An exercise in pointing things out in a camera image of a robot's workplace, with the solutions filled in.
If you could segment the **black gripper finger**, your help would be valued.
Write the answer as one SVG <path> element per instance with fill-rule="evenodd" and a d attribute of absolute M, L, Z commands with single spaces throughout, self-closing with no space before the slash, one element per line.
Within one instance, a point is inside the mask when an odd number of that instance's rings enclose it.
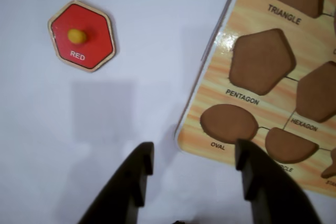
<path fill-rule="evenodd" d="M 137 223 L 153 169 L 154 143 L 143 142 L 119 166 L 79 223 Z"/>
<path fill-rule="evenodd" d="M 301 187 L 255 143 L 236 141 L 235 165 L 254 223 L 321 223 Z"/>

